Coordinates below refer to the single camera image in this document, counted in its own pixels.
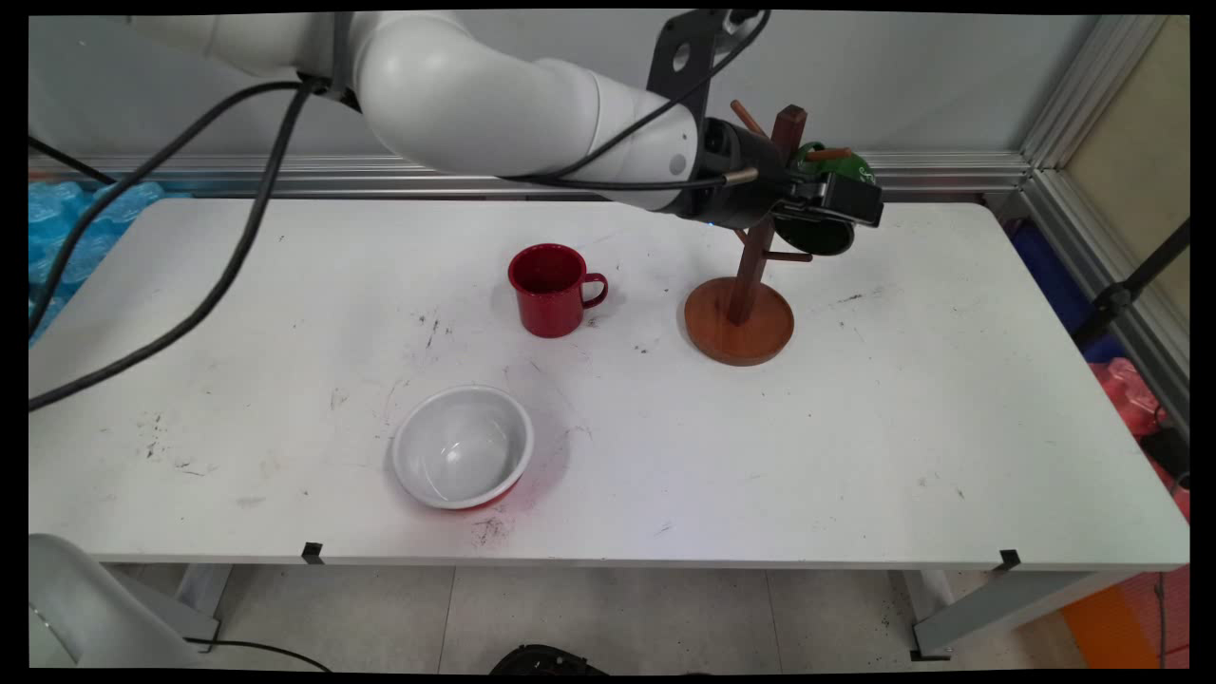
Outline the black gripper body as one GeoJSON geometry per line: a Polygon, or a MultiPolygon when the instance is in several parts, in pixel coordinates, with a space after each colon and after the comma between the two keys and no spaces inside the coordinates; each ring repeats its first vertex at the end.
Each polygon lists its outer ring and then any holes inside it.
{"type": "Polygon", "coordinates": [[[721,181],[692,191],[692,219],[748,230],[790,194],[795,180],[776,144],[727,120],[703,122],[696,181],[721,181]]]}

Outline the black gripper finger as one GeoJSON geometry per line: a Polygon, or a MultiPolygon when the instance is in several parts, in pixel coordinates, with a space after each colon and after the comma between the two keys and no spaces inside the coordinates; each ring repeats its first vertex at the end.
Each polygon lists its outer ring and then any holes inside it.
{"type": "Polygon", "coordinates": [[[845,226],[854,226],[856,224],[855,217],[832,207],[799,203],[794,202],[794,200],[779,200],[777,203],[777,228],[790,231],[804,231],[826,224],[826,222],[845,226]]]}
{"type": "Polygon", "coordinates": [[[796,198],[803,213],[820,220],[877,228],[884,212],[883,189],[839,173],[822,173],[799,183],[796,198]]]}

